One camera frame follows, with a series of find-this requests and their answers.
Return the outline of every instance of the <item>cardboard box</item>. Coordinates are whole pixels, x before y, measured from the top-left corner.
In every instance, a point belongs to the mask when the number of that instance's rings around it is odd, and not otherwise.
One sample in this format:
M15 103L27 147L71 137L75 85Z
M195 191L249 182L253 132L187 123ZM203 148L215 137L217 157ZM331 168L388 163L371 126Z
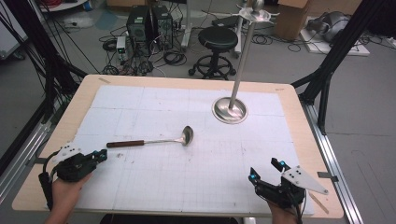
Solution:
M106 0L108 7L147 6L149 0Z
M304 26L310 0L279 0L276 17L275 35L286 40L294 40L298 37Z

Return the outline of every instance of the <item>human hand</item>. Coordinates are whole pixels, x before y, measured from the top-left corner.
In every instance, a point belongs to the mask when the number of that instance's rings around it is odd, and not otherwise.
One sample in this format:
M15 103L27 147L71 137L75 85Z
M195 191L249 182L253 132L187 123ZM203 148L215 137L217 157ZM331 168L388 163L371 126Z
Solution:
M45 223L65 223L76 203L82 186L91 178L92 173L78 182L65 182L58 178L52 183L53 206Z
M292 209L283 209L278 205L268 202L268 206L271 209L273 224L296 224L297 216L294 215Z

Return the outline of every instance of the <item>concrete floor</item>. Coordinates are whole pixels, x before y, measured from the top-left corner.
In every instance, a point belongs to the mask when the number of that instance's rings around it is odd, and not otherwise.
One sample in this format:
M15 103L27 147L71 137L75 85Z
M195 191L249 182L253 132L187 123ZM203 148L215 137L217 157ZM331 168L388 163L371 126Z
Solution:
M125 13L110 12L101 5L88 13L94 26L80 29L72 38L99 71L106 65L106 52L101 36L123 26ZM197 16L193 24L198 26L205 17ZM209 25L209 16L204 25ZM190 77L188 70L196 60L207 53L199 53L202 46L195 44L197 32L191 34L190 46L186 52L187 61L181 66L161 67L167 77ZM64 43L73 64L82 70L96 74L82 54L63 34ZM308 53L302 46L298 52L288 49L289 44L273 42L271 45L252 45L245 66L243 81L291 83L314 72L325 55ZM373 43L365 46L369 57L347 56L336 70L330 89L326 130L334 153L343 170L346 182L355 199L365 223L393 223L396 220L396 137L393 128L396 119L396 51ZM238 59L225 53L237 67ZM0 155L9 147L25 122L42 102L44 92L29 60L5 61L0 63ZM163 77L154 70L148 76ZM0 219L5 223L42 223L46 213L14 211L13 198L24 178L29 173L26 167L14 188L0 205ZM74 214L69 223L99 223L100 214ZM269 218L258 218L257 223L270 223ZM342 219L308 219L304 223L347 223Z

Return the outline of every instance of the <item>ladle handle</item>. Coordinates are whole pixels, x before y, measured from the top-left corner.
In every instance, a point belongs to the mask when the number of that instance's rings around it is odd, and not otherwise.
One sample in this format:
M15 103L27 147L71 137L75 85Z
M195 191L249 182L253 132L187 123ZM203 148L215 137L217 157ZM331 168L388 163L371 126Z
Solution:
M138 147L145 145L145 141L136 140L136 141L126 141L126 142L111 142L107 143L107 147Z

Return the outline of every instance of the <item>black stool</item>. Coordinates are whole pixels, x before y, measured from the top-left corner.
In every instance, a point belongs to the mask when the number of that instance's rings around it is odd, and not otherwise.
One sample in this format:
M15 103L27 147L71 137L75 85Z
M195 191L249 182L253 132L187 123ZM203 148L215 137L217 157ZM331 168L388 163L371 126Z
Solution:
M207 55L198 60L192 69L189 70L189 75L192 76L197 69L203 76L203 79L209 77L222 77L228 80L227 76L236 74L233 65L228 59L219 56L220 53L227 52L230 49L235 48L238 44L238 36L232 30L220 26L211 26L205 28L198 34L199 42L204 45L207 49L211 49L213 55ZM204 63L203 60L210 58L209 63ZM219 59L222 59L225 64L219 64ZM221 68L228 68L226 72L221 71Z

